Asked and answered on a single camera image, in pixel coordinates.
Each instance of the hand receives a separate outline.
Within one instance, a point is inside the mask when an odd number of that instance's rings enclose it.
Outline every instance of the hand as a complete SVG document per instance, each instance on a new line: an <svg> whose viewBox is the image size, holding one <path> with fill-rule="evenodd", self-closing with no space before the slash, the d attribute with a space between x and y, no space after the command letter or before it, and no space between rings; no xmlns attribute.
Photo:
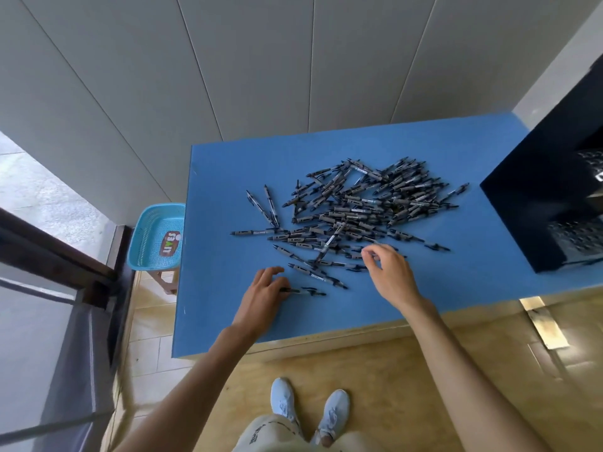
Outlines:
<svg viewBox="0 0 603 452"><path fill-rule="evenodd" d="M233 326L238 327L254 342L268 331L280 303L289 296L289 293L280 291L283 287L291 287L289 280L286 277L277 277L274 281L272 279L272 276L284 271L280 266L258 271L252 285L243 295L239 310L232 321Z"/></svg>
<svg viewBox="0 0 603 452"><path fill-rule="evenodd" d="M437 314L433 304L419 293L408 262L391 246L371 244L361 253L377 291L403 315L413 311ZM381 260L381 267L375 263L373 254Z"/></svg>

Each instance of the white shoe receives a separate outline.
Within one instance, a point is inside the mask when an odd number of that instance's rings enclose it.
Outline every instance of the white shoe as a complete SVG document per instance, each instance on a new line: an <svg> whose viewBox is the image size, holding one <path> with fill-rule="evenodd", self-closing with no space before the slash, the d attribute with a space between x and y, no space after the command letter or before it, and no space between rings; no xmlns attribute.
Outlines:
<svg viewBox="0 0 603 452"><path fill-rule="evenodd" d="M270 390L270 406L272 407L272 412L288 418L291 423L296 426L296 433L303 438L302 429L299 420L297 419L293 389L286 379L279 377L272 383L272 389Z"/></svg>
<svg viewBox="0 0 603 452"><path fill-rule="evenodd" d="M343 432L350 417L350 395L345 390L333 392L324 404L323 419L312 437L310 444L320 444L321 438L330 436L335 441Z"/></svg>

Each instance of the yellowish floor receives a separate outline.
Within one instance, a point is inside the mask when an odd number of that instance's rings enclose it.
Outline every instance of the yellowish floor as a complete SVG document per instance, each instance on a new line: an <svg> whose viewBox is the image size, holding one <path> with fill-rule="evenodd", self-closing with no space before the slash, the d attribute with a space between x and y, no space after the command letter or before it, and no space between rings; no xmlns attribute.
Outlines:
<svg viewBox="0 0 603 452"><path fill-rule="evenodd" d="M107 437L111 447L144 419L193 362L170 358L176 297L143 279L132 298L122 390ZM547 351L522 313L455 330L478 365L557 451L603 445L603 297L550 306L570 347ZM414 337L242 363L228 380L195 450L230 451L247 424L269 412L272 381L288 377L309 438L337 388L353 403L349 430L391 451L461 451L462 446Z"/></svg>

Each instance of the brown stool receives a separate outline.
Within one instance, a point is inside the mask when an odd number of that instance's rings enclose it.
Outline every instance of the brown stool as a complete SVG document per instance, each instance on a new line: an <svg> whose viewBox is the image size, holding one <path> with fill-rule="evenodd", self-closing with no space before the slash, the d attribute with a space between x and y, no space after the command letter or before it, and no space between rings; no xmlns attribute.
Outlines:
<svg viewBox="0 0 603 452"><path fill-rule="evenodd" d="M161 275L162 273L174 273L174 277L172 277L172 281L171 282L167 282L166 280L164 280ZM157 270L157 271L147 271L147 273L149 273L149 275L155 279L157 281L157 284L159 284L161 286L161 288L163 289L163 291L165 293L167 293L168 295L176 295L178 293L178 277L180 276L180 268L176 268L176 269L170 269L167 271L161 271L161 270Z"/></svg>

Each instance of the plastic basket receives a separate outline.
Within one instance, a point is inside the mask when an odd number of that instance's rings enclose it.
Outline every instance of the plastic basket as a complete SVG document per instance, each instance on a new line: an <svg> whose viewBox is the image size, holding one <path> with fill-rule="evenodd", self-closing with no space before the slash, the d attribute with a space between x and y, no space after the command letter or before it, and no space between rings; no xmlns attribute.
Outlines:
<svg viewBox="0 0 603 452"><path fill-rule="evenodd" d="M169 271L177 268L182 254L184 226L184 203L149 206L142 212L134 228L128 250L128 265L137 271Z"/></svg>

